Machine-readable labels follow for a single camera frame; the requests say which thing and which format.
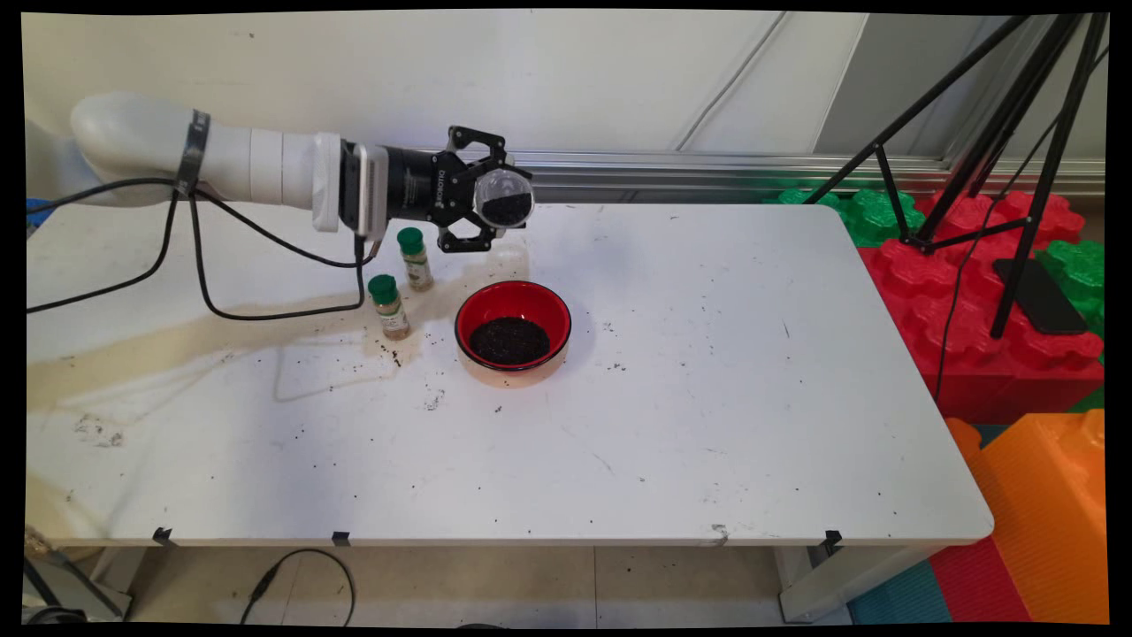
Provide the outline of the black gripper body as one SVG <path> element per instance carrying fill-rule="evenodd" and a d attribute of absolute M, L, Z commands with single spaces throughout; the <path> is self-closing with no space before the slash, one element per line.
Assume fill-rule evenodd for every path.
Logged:
<path fill-rule="evenodd" d="M 480 226 L 473 210 L 474 179 L 466 171 L 480 165 L 451 150 L 410 150 L 385 147 L 386 218 L 432 222 L 452 226 L 465 219 Z"/>

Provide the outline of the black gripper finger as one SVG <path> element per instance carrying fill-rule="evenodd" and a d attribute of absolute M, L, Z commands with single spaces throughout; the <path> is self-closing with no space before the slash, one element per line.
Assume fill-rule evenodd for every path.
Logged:
<path fill-rule="evenodd" d="M 460 160 L 458 152 L 466 150 L 471 145 L 484 146 L 486 156 L 470 162 Z M 447 173 L 489 173 L 494 170 L 514 170 L 514 166 L 507 162 L 504 137 L 498 134 L 480 132 L 480 130 L 468 127 L 449 127 Z"/>
<path fill-rule="evenodd" d="M 455 225 L 455 223 L 461 219 L 472 223 L 472 225 L 478 229 L 478 233 L 471 236 L 458 236 L 454 234 L 451 226 Z M 526 229 L 526 226 L 528 219 L 523 219 L 523 222 L 518 223 L 518 225 L 506 226 L 506 229 L 494 229 L 494 226 L 488 225 L 484 219 L 479 218 L 474 212 L 468 214 L 444 212 L 438 214 L 438 249 L 444 251 L 444 253 L 488 251 L 492 249 L 494 242 L 504 238 L 506 231 Z"/>

